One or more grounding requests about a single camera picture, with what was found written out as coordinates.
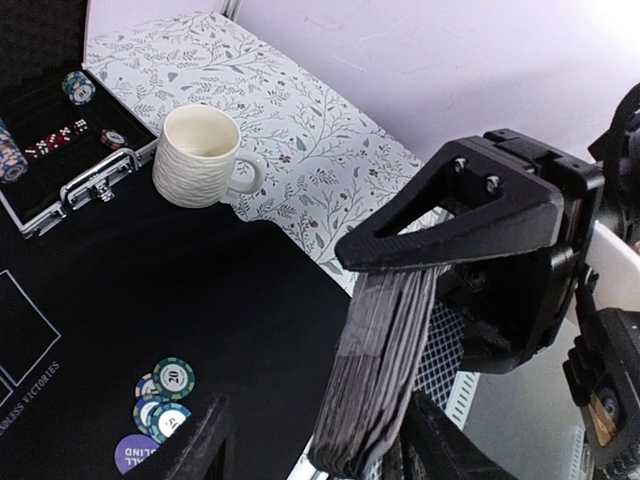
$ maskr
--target white wall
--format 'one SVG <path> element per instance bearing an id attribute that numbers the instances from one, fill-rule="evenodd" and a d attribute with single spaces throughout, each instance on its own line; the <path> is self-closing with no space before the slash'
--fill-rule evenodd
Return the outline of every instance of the white wall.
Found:
<path id="1" fill-rule="evenodd" d="M 426 159 L 505 126 L 584 155 L 640 82 L 639 14 L 635 0 L 243 0 L 238 22 Z"/>
<path id="2" fill-rule="evenodd" d="M 152 20 L 219 10 L 222 0 L 90 0 L 88 38 Z"/>

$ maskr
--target chip stack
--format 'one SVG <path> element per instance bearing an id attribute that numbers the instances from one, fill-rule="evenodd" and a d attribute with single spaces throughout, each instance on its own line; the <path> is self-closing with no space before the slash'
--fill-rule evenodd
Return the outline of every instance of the chip stack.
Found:
<path id="1" fill-rule="evenodd" d="M 0 119 L 0 183 L 13 183 L 27 170 L 26 159 Z"/>
<path id="2" fill-rule="evenodd" d="M 115 130 L 102 130 L 100 135 L 100 141 L 104 143 L 111 150 L 118 150 L 119 148 L 126 147 L 129 142 L 126 137 Z"/>
<path id="3" fill-rule="evenodd" d="M 84 73 L 75 71 L 62 81 L 62 91 L 74 105 L 86 105 L 96 94 L 96 86 Z"/>
<path id="4" fill-rule="evenodd" d="M 164 443 L 191 415 L 176 401 L 189 395 L 195 385 L 193 368 L 187 362 L 177 357 L 160 360 L 135 388 L 133 420 L 138 429 L 159 445 Z"/>

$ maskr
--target purple label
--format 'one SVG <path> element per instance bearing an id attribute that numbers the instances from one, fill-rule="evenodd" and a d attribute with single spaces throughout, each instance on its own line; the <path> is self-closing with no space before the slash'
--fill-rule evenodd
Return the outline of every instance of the purple label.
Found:
<path id="1" fill-rule="evenodd" d="M 116 467 L 123 475 L 150 457 L 159 445 L 146 435 L 134 433 L 124 437 L 116 446 Z"/>

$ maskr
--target black case lining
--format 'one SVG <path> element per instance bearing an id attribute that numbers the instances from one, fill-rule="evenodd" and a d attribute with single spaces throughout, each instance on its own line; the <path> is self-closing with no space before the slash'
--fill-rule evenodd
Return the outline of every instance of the black case lining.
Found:
<path id="1" fill-rule="evenodd" d="M 113 153 L 100 142 L 114 129 L 137 150 L 155 139 L 138 119 L 85 72 L 96 86 L 86 105 L 73 105 L 62 80 L 81 70 L 86 0 L 7 0 L 0 16 L 0 118 L 24 150 L 60 128 L 84 118 L 89 131 L 29 164 L 2 192 L 24 224 L 59 200 L 60 188 Z"/>

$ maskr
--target case latch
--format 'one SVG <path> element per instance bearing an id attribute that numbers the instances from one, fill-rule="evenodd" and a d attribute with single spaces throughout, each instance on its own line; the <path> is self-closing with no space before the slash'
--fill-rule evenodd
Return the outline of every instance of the case latch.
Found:
<path id="1" fill-rule="evenodd" d="M 100 198 L 100 200 L 102 200 L 105 203 L 112 200 L 113 197 L 115 196 L 113 194 L 113 191 L 111 190 L 111 187 L 109 186 L 109 181 L 107 179 L 101 181 L 96 186 L 94 186 L 93 190 L 95 191 L 98 198 Z"/>
<path id="2" fill-rule="evenodd" d="M 93 199 L 108 202 L 114 197 L 111 187 L 136 170 L 138 162 L 133 150 L 120 149 L 62 187 L 60 199 L 72 210 L 77 210 Z"/>

